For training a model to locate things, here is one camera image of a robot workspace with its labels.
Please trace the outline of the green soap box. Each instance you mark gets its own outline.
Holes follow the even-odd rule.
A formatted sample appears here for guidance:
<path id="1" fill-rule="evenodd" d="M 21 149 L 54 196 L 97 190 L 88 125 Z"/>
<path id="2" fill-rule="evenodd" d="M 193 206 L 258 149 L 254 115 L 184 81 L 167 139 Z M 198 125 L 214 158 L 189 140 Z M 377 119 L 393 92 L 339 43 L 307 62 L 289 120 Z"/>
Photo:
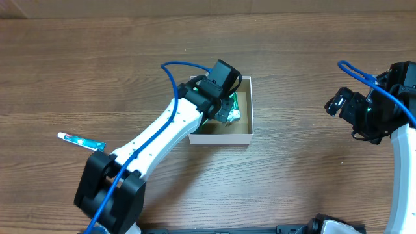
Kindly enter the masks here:
<path id="1" fill-rule="evenodd" d="M 234 92 L 232 95 L 229 96 L 233 100 L 233 105 L 227 117 L 227 125 L 231 125 L 235 122 L 238 122 L 241 119 L 241 112 L 239 109 L 239 102 L 238 102 L 238 95 Z"/>

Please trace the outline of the pink cardboard box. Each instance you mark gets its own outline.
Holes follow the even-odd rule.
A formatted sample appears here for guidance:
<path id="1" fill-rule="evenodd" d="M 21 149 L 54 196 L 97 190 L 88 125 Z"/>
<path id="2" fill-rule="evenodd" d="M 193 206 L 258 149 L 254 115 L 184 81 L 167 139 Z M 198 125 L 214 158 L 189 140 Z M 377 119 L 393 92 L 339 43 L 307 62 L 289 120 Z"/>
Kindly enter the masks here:
<path id="1" fill-rule="evenodd" d="M 249 145 L 254 136 L 254 116 L 252 98 L 252 78 L 243 76 L 237 90 L 240 120 L 222 124 L 212 120 L 205 123 L 197 132 L 190 134 L 193 145 Z"/>

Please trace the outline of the small toothpaste tube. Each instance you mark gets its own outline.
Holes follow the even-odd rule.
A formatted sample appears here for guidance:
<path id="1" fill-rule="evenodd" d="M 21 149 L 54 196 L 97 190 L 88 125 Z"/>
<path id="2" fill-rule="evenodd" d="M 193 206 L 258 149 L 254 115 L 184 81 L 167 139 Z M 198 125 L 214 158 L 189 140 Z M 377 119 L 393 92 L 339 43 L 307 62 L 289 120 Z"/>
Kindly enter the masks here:
<path id="1" fill-rule="evenodd" d="M 92 150 L 92 151 L 104 151 L 106 143 L 99 142 L 96 140 L 91 140 L 88 138 L 82 138 L 75 135 L 70 135 L 67 133 L 59 132 L 57 137 L 72 144 L 78 145 L 80 147 Z"/>

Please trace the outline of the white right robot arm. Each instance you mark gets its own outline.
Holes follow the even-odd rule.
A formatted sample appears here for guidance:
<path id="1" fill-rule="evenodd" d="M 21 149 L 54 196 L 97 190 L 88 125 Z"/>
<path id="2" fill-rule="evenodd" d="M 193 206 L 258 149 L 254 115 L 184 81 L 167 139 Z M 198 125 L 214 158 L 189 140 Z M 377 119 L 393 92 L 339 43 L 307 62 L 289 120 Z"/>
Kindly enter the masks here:
<path id="1" fill-rule="evenodd" d="M 393 146 L 393 197 L 385 233 L 415 233 L 415 101 L 392 100 L 378 91 L 368 96 L 342 87 L 324 106 L 326 112 L 352 125 L 352 136 L 379 144 L 389 137 Z"/>

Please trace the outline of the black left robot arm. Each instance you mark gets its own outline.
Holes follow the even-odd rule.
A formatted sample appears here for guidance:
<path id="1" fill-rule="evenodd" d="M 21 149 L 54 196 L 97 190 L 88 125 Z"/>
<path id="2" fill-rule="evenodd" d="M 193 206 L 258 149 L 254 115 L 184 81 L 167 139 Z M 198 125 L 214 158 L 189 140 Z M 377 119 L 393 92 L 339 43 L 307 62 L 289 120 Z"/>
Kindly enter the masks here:
<path id="1" fill-rule="evenodd" d="M 141 134 L 107 155 L 89 156 L 74 204 L 90 219 L 86 233 L 140 233 L 136 221 L 144 204 L 146 181 L 185 137 L 207 120 L 226 122 L 236 86 L 199 75 L 174 88 L 166 110 Z"/>

